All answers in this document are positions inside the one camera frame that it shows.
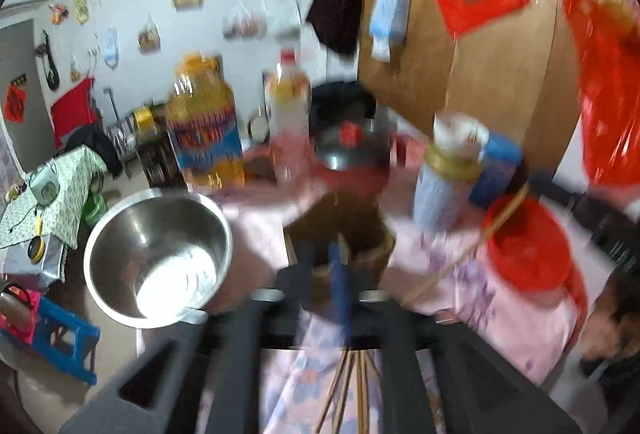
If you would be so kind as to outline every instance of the floral tablecloth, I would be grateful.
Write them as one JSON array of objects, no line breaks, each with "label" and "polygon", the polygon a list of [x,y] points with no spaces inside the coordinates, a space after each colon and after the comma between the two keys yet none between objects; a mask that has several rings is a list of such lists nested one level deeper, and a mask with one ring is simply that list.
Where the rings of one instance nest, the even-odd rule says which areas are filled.
[{"label": "floral tablecloth", "polygon": [[[53,234],[68,247],[76,249],[78,227],[91,180],[94,174],[107,172],[107,167],[101,157],[85,145],[53,159],[53,163],[60,192],[46,208],[38,207],[42,235]],[[7,205],[0,221],[0,249],[31,240],[35,231],[35,208],[36,198],[29,189]]]},{"label": "floral tablecloth", "polygon": [[[480,212],[468,208],[451,233],[421,233],[410,218],[416,177],[415,170],[393,170],[389,185],[380,196],[386,224],[397,236],[381,286],[396,297],[412,289],[426,274],[451,262],[476,239],[482,220]],[[318,183],[289,190],[249,185],[216,197],[229,219],[235,244],[225,284],[209,303],[208,312],[232,309],[252,290],[273,280],[274,273],[287,265],[283,224],[299,217],[325,191]],[[542,383],[560,359],[576,321],[572,300],[562,294],[546,296],[542,305],[516,293],[492,271],[485,249],[467,259],[414,309],[421,313],[454,310],[535,384]],[[342,345],[340,328],[306,312],[301,323],[299,350],[263,352],[260,429],[265,434],[311,434],[334,377]],[[139,332],[139,348],[143,349],[152,336],[151,330]],[[429,352],[419,352],[418,360],[432,405],[437,405],[436,377]],[[342,434],[357,430],[355,381],[352,377]],[[202,397],[199,432],[204,431],[211,403],[212,391],[208,388]],[[371,375],[369,403],[370,432],[382,432],[382,399]],[[334,409],[329,411],[323,433],[331,432]],[[436,420],[438,417],[437,427],[442,432],[444,425],[436,407]]]}]

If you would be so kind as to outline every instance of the cooking oil bottle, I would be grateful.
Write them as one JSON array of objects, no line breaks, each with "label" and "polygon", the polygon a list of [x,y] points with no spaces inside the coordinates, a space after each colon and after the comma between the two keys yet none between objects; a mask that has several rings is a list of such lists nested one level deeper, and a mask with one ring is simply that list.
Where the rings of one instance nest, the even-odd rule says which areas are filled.
[{"label": "cooking oil bottle", "polygon": [[209,193],[244,183],[234,94],[222,57],[186,55],[166,104],[166,122],[187,185]]}]

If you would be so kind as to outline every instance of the wardrobe door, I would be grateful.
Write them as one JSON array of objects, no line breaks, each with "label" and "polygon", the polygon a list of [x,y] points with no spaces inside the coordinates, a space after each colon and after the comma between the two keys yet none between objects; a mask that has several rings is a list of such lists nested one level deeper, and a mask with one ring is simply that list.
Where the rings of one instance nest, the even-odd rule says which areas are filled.
[{"label": "wardrobe door", "polygon": [[523,148],[531,165],[555,171],[574,133],[578,107],[579,65],[562,0],[556,7],[556,26],[548,68]]},{"label": "wardrobe door", "polygon": [[543,87],[557,6],[558,0],[530,0],[460,37],[447,108],[522,144]]},{"label": "wardrobe door", "polygon": [[371,58],[369,18],[374,0],[364,1],[360,80],[413,125],[431,134],[434,111],[445,104],[454,42],[435,0],[411,0],[404,46],[392,49],[391,63]]}]

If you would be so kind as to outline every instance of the wooden stick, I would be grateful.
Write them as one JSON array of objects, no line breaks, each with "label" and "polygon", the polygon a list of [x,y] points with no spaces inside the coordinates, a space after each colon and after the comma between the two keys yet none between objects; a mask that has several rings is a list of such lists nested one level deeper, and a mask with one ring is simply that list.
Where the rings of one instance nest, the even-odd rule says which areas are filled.
[{"label": "wooden stick", "polygon": [[347,393],[349,392],[349,383],[351,381],[351,372],[353,371],[353,361],[355,359],[354,351],[347,353],[347,371],[342,379],[342,391],[340,393],[340,399],[338,405],[335,408],[334,425],[331,429],[332,434],[338,434],[340,427],[342,426],[342,418],[344,417],[344,406],[347,403]]},{"label": "wooden stick", "polygon": [[518,209],[518,207],[524,201],[524,198],[527,195],[527,191],[529,190],[529,184],[525,183],[522,188],[517,192],[517,194],[505,205],[502,209],[502,212],[495,218],[492,223],[485,228],[484,231],[480,234],[480,237],[469,245],[466,249],[462,251],[462,253],[456,258],[456,260],[451,263],[448,267],[443,268],[438,273],[434,273],[433,275],[428,276],[422,283],[418,284],[417,287],[412,289],[407,295],[402,299],[402,306],[407,306],[414,302],[418,297],[420,297],[423,293],[435,288],[438,283],[443,280],[445,277],[448,277],[451,272],[453,272],[454,268],[457,265],[462,263],[471,252],[473,252],[476,248],[478,248],[482,243],[484,243],[490,236],[492,236],[505,222],[514,214],[514,212]]},{"label": "wooden stick", "polygon": [[358,389],[358,434],[364,432],[364,386],[362,381],[362,351],[356,351],[356,387]]},{"label": "wooden stick", "polygon": [[320,433],[320,429],[322,428],[322,424],[326,419],[326,415],[329,412],[329,407],[331,407],[331,402],[334,399],[335,390],[338,388],[338,382],[340,382],[340,377],[342,375],[342,371],[344,370],[344,363],[347,360],[347,353],[349,350],[344,350],[340,356],[340,361],[338,362],[338,366],[335,368],[334,381],[331,382],[331,387],[329,387],[329,395],[326,398],[326,403],[324,404],[324,409],[322,410],[322,414],[320,415],[320,419],[316,424],[316,429],[314,430],[315,434]]},{"label": "wooden stick", "polygon": [[373,373],[376,380],[378,381],[378,385],[381,385],[382,377],[380,377],[380,373],[378,372],[378,368],[376,367],[376,364],[374,364],[373,360],[371,360],[371,355],[369,354],[369,351],[364,352],[364,361],[365,361],[365,365],[369,367],[369,370]]},{"label": "wooden stick", "polygon": [[367,351],[360,352],[360,380],[362,385],[362,434],[369,434],[369,381],[367,380]]}]

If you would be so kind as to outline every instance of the small stool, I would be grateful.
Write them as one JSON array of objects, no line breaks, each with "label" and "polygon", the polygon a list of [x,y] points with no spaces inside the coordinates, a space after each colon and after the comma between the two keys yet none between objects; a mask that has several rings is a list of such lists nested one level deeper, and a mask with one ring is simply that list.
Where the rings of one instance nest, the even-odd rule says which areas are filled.
[{"label": "small stool", "polygon": [[[60,342],[66,332],[74,335],[73,344],[70,346]],[[99,339],[100,328],[53,304],[45,297],[40,299],[32,347],[59,370],[89,385],[95,385],[98,381],[94,372],[95,345]],[[70,353],[60,350],[59,347],[70,347],[70,350],[65,350]],[[89,354],[90,369],[85,369],[84,361]]]}]

